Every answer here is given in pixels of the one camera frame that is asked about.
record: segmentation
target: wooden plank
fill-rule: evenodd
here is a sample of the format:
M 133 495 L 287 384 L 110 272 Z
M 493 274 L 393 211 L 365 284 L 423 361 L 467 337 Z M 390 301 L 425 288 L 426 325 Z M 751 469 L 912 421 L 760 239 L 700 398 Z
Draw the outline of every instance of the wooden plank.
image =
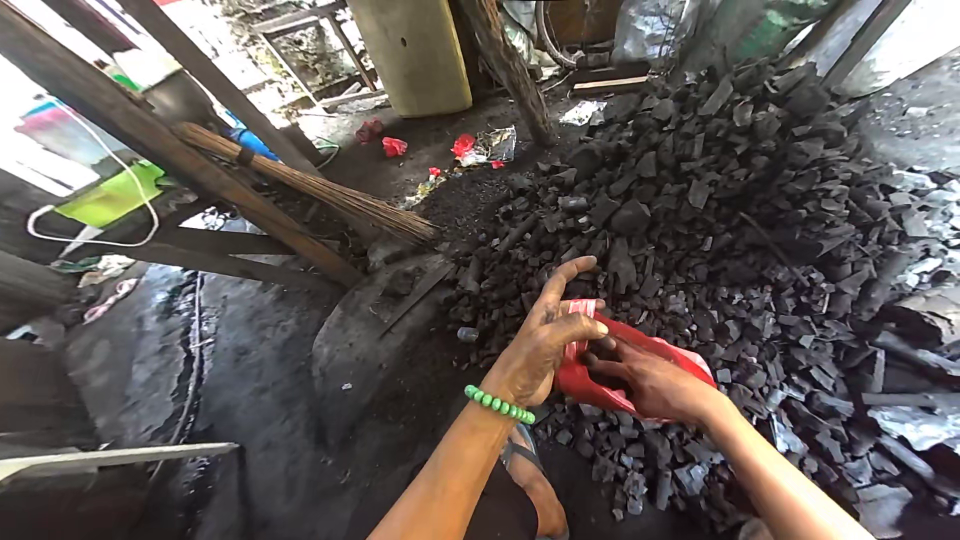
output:
M 514 98 L 520 117 L 530 130 L 530 137 L 538 146 L 554 144 L 554 129 L 550 124 L 543 94 L 530 78 L 527 66 L 504 34 L 496 2 L 460 0 L 460 5 L 477 36 L 484 58 Z
M 184 250 L 211 255 L 293 255 L 293 250 L 266 234 L 208 231 L 172 227 L 156 235 L 156 241 Z
M 240 448 L 240 445 L 236 443 L 199 443 L 11 457 L 0 459 L 0 485 L 21 474 L 68 475 L 88 471 L 91 467 L 115 467 L 163 459 L 219 455 L 237 448 Z
M 611 81 L 592 81 L 589 83 L 579 83 L 573 86 L 573 95 L 594 95 L 606 93 L 626 93 L 636 92 L 643 89 L 647 82 L 647 77 L 628 77 L 626 79 L 613 79 Z
M 0 54 L 136 153 L 181 181 L 235 205 L 261 231 L 290 246 L 336 282 L 353 286 L 361 279 L 360 272 L 310 237 L 303 225 L 180 141 L 113 81 L 5 3 L 0 3 Z
M 330 28 L 333 29 L 333 34 L 337 37 L 337 39 L 340 39 L 340 43 L 344 46 L 344 50 L 347 51 L 347 56 L 350 57 L 350 61 L 353 62 L 353 65 L 357 68 L 357 71 L 360 72 L 360 78 L 363 79 L 364 85 L 367 85 L 367 88 L 369 88 L 371 92 L 376 92 L 376 86 L 373 84 L 373 81 L 371 81 L 370 74 L 367 73 L 367 69 L 360 61 L 360 57 L 357 56 L 357 52 L 353 50 L 353 45 L 350 44 L 347 34 L 344 33 L 343 27 L 341 27 L 340 22 L 337 21 L 336 14 L 329 13 L 326 16 L 326 20 L 329 21 Z M 321 31 L 322 28 L 318 26 L 317 32 Z
M 380 88 L 379 90 L 374 90 L 369 92 L 366 90 L 360 90 L 354 94 L 345 94 L 342 96 L 328 97 L 326 99 L 320 100 L 321 107 L 336 107 L 338 105 L 343 105 L 344 103 L 350 103 L 351 101 L 357 101 L 360 99 L 367 99 L 377 96 L 386 95 L 387 90 Z
M 117 3 L 284 163 L 300 172 L 317 172 L 310 161 L 283 137 L 263 112 L 230 82 L 154 0 L 119 0 Z
M 84 0 L 43 0 L 43 3 L 109 55 L 136 47 Z
M 325 4 L 317 8 L 287 13 L 263 22 L 258 22 L 251 26 L 251 31 L 254 34 L 273 34 L 275 36 L 282 36 L 283 33 L 287 32 L 291 28 L 299 26 L 300 24 L 308 24 L 309 26 L 313 26 L 319 19 L 325 17 L 328 13 L 344 10 L 346 8 L 347 2 L 344 0 L 337 0 L 336 2 Z
M 170 266 L 179 266 L 202 272 L 213 272 L 214 274 L 234 276 L 245 280 L 277 283 L 312 290 L 328 287 L 324 284 L 324 280 L 320 279 L 321 276 L 307 274 L 306 272 L 281 268 L 246 258 L 185 250 L 159 242 L 151 242 L 139 248 L 120 248 L 118 251 L 137 260 L 169 264 Z
M 863 22 L 860 30 L 853 35 L 850 46 L 827 72 L 824 88 L 832 90 L 840 86 L 909 3 L 910 0 L 881 0 L 874 12 Z

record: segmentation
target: straw broom bristles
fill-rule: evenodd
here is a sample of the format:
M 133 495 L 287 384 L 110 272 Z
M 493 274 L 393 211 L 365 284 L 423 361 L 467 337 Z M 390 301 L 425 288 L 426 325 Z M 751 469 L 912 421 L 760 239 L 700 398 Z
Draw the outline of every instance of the straw broom bristles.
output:
M 181 122 L 174 131 L 185 142 L 224 160 L 236 161 L 242 150 L 235 142 L 190 122 Z M 340 212 L 369 219 L 375 226 L 402 238 L 426 242 L 433 238 L 436 231 L 435 225 L 413 212 L 396 209 L 366 193 L 335 184 L 321 176 L 301 173 L 279 161 L 253 156 L 250 168 L 312 195 Z

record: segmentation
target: litter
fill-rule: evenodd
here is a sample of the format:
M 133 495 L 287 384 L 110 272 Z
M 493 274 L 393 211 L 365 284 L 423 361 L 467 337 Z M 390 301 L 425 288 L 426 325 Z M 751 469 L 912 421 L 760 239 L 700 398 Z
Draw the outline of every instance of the litter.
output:
M 472 167 L 482 163 L 514 160 L 516 148 L 516 128 L 510 126 L 502 130 L 484 132 L 474 137 L 463 134 L 457 137 L 450 149 L 461 166 Z
M 383 152 L 387 158 L 403 156 L 407 151 L 407 143 L 391 136 L 383 137 Z
M 86 313 L 84 313 L 84 324 L 88 325 L 100 317 L 103 317 L 104 313 L 113 307 L 114 304 L 130 294 L 138 282 L 139 280 L 137 278 L 130 278 L 129 280 L 117 282 L 117 285 L 113 287 L 113 294 L 104 300 L 102 304 L 91 307 L 86 311 Z
M 571 110 L 568 110 L 560 117 L 560 123 L 567 126 L 586 126 L 590 117 L 595 112 L 603 110 L 607 106 L 606 101 L 587 101 L 583 100 Z
M 372 122 L 364 122 L 353 136 L 360 141 L 360 144 L 367 144 L 383 133 L 383 122 L 379 118 L 374 118 Z
M 453 173 L 452 176 L 459 178 L 460 173 Z M 421 183 L 417 186 L 417 193 L 405 197 L 403 202 L 399 205 L 396 205 L 397 208 L 401 210 L 409 210 L 426 198 L 438 185 L 446 182 L 447 175 L 444 174 L 444 171 L 440 170 L 437 167 L 430 167 L 430 178 L 426 182 Z

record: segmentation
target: red plastic bag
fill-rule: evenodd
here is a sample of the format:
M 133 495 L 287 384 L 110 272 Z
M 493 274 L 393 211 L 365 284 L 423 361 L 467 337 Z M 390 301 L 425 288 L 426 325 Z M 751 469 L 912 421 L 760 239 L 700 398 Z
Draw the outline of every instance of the red plastic bag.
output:
M 364 122 L 357 131 L 353 132 L 353 136 L 360 141 L 360 144 L 367 144 L 382 133 L 383 122 L 379 118 L 374 118 L 372 122 Z
M 457 140 L 453 141 L 453 148 L 450 149 L 450 152 L 453 152 L 453 155 L 457 158 L 462 158 L 464 154 L 473 150 L 473 143 L 477 141 L 477 138 L 471 134 L 463 134 L 457 137 Z
M 383 137 L 383 152 L 387 155 L 387 158 L 403 156 L 406 151 L 407 143 L 398 138 L 393 138 L 390 136 Z
M 611 336 L 619 337 L 655 355 L 662 356 L 693 374 L 697 379 L 716 388 L 713 374 L 710 373 L 707 363 L 700 355 L 680 347 L 674 347 L 658 337 L 650 337 L 642 331 L 612 321 L 595 311 L 596 300 L 573 300 L 570 302 L 570 313 L 582 312 L 593 317 L 607 325 Z M 634 404 L 627 399 L 623 390 L 608 388 L 590 378 L 587 366 L 579 358 L 586 350 L 586 341 L 566 345 L 564 361 L 561 363 L 560 369 L 557 370 L 555 378 L 557 387 L 567 396 L 573 398 L 575 402 L 595 405 L 606 410 L 625 410 L 639 418 Z

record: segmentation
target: plastic bag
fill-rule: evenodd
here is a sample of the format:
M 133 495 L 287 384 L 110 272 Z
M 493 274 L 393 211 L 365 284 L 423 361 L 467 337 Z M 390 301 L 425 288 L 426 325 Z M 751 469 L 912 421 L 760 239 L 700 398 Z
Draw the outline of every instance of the plastic bag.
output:
M 635 328 L 612 321 L 596 313 L 596 302 L 596 300 L 572 300 L 568 312 L 580 312 L 593 317 L 607 325 L 611 336 L 618 337 L 655 355 L 666 358 L 697 379 L 716 388 L 713 374 L 700 355 L 680 347 L 674 347 L 658 337 L 650 337 Z M 579 356 L 586 350 L 586 341 L 577 341 L 566 345 L 564 360 L 560 369 L 557 370 L 555 378 L 557 387 L 577 403 L 594 405 L 606 410 L 625 410 L 639 418 L 634 404 L 627 399 L 623 390 L 608 388 L 590 378 L 587 366 L 579 359 Z
M 614 64 L 673 55 L 693 26 L 701 0 L 624 0 L 613 31 Z

